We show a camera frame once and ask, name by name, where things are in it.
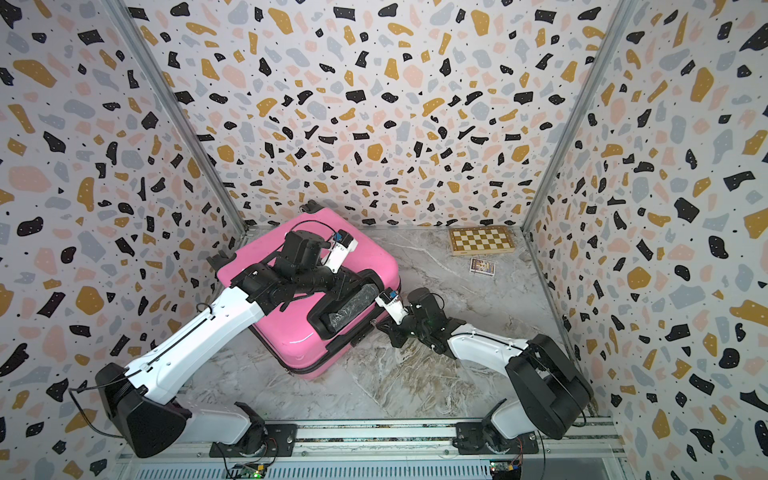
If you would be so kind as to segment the pink hard-shell suitcase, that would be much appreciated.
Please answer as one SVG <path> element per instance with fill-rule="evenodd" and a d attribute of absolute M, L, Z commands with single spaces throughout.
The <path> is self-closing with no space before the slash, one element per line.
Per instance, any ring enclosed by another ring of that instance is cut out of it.
<path fill-rule="evenodd" d="M 257 262 L 281 273 L 299 273 L 324 266 L 338 230 L 358 241 L 342 267 L 359 273 L 360 281 L 338 299 L 317 293 L 291 303 L 284 312 L 273 311 L 249 327 L 285 370 L 305 379 L 324 373 L 387 317 L 375 299 L 387 288 L 398 291 L 401 286 L 394 257 L 333 210 L 309 201 L 297 217 L 275 230 L 231 254 L 219 251 L 208 259 L 226 287 Z"/>

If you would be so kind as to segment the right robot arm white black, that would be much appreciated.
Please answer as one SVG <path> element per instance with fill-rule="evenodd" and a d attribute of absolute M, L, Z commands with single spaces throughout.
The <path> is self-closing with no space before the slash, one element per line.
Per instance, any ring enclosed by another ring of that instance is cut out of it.
<path fill-rule="evenodd" d="M 387 317 L 377 328 L 395 348 L 414 338 L 432 352 L 488 368 L 509 378 L 516 398 L 499 401 L 454 446 L 467 454 L 505 454 L 539 432 L 560 440 L 586 419 L 594 391 L 570 358 L 549 336 L 512 339 L 482 331 L 442 313 L 416 308 L 400 322 Z"/>

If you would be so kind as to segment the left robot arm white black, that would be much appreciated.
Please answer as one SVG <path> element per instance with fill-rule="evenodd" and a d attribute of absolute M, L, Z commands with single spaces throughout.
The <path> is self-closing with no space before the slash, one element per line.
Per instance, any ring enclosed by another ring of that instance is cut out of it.
<path fill-rule="evenodd" d="M 177 442 L 211 443 L 236 456 L 262 452 L 268 430 L 250 406 L 184 405 L 179 390 L 254 323 L 313 294 L 337 298 L 356 278 L 347 268 L 318 266 L 283 276 L 263 263 L 247 267 L 211 306 L 158 347 L 125 367 L 110 363 L 97 373 L 107 417 L 139 458 L 155 456 Z"/>

